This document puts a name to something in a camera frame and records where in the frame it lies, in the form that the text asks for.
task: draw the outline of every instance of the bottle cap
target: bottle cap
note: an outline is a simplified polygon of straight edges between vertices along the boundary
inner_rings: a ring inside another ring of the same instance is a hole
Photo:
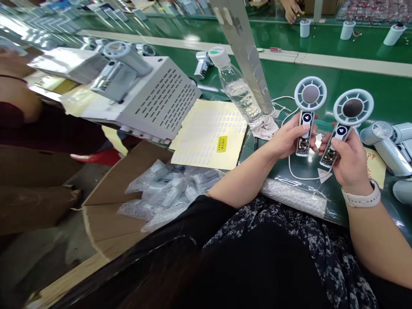
[[[226,50],[222,46],[216,46],[208,52],[210,59],[215,64],[215,67],[221,68],[230,64],[230,58]]]

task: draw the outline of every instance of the red chair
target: red chair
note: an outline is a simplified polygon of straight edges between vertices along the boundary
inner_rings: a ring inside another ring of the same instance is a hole
[[[79,162],[113,166],[121,159],[121,154],[114,148],[107,148],[96,154],[71,154],[70,157]]]

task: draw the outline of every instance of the woman's hand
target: woman's hand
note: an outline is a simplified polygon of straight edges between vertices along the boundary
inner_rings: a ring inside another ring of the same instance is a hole
[[[280,3],[285,9],[285,18],[290,24],[296,21],[297,13],[303,14],[296,0],[280,0]]]
[[[272,139],[265,144],[265,148],[269,152],[269,155],[274,159],[284,159],[293,154],[296,151],[297,147],[297,138],[305,135],[310,130],[308,124],[300,126],[299,125],[300,114],[296,114],[288,121],[283,127],[281,127]],[[311,139],[310,139],[310,148],[314,152],[318,152],[318,148],[315,145],[316,141],[316,132],[318,131],[318,126],[313,124]]]
[[[323,155],[331,133],[322,139],[319,155]],[[338,151],[339,156],[333,165],[337,181],[346,193],[355,195],[369,195],[373,192],[368,177],[368,165],[364,146],[359,136],[351,130],[346,142],[333,138],[332,146]]]

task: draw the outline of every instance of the smartwatch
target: smartwatch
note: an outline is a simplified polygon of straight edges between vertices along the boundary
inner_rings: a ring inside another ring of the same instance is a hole
[[[378,183],[375,180],[369,179],[369,181],[373,188],[373,192],[367,196],[346,193],[342,188],[342,194],[345,198],[345,202],[352,207],[368,208],[378,205],[381,201],[381,191],[379,190]]]

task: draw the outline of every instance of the green workbench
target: green workbench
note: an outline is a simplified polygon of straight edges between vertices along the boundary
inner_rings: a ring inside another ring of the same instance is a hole
[[[196,37],[201,42],[216,44],[227,44],[226,38],[214,19],[149,17],[148,21],[142,23],[133,15],[129,15],[127,23],[120,21],[103,21],[94,15],[85,15],[79,20],[88,30],[100,30],[113,33],[134,34],[141,36],[160,37],[168,39],[184,40],[189,36]],[[352,40],[342,42],[339,40],[340,25],[313,25],[312,33],[305,42],[299,36],[298,25],[276,23],[271,21],[251,21],[252,32],[258,47],[269,48],[271,46],[281,47],[284,50],[310,52],[324,55],[336,55],[343,57],[365,58],[373,60],[396,61],[412,63],[411,47],[400,40],[395,46],[388,47],[382,53],[382,42],[387,28],[360,27],[362,37],[353,42]],[[79,36],[61,35],[65,38],[68,46],[79,47],[81,40]],[[197,65],[196,51],[184,48],[172,48],[163,45],[154,45],[159,55],[169,56],[189,77],[193,77]],[[231,56],[232,63],[237,65]],[[327,86],[327,100],[317,111],[322,135],[331,131],[333,117],[333,104],[338,96],[346,90],[362,88],[369,91],[375,99],[375,108],[367,123],[369,125],[376,120],[385,120],[389,123],[401,123],[411,121],[410,98],[412,97],[412,82],[408,78],[361,73],[349,70],[340,70],[326,67],[315,67],[286,62],[261,60],[265,73],[267,85],[272,98],[280,96],[292,96],[296,84],[306,76],[318,76],[323,79]],[[203,91],[205,98],[209,100],[228,100],[221,87],[217,69],[211,67],[204,80],[197,81],[199,88]],[[278,101],[290,110],[296,109],[293,100],[284,99]],[[252,152],[254,139],[246,135],[243,149],[240,153],[240,161],[245,160]],[[292,156],[292,168],[302,177],[317,177],[317,168],[320,167],[319,158],[315,156],[311,162],[307,158]],[[298,184],[308,190],[317,189],[319,194],[328,199],[325,218],[342,225],[348,225],[348,217],[345,204],[340,192],[340,186],[335,177],[331,177],[324,184],[320,181],[301,182],[294,179],[289,172],[287,160],[279,161],[269,174],[272,179],[288,179],[290,183]],[[412,245],[412,235],[408,227],[412,227],[412,208],[400,204],[392,194],[392,186],[398,177],[387,173],[385,188],[382,191],[382,199],[390,215],[401,229],[408,242]]]

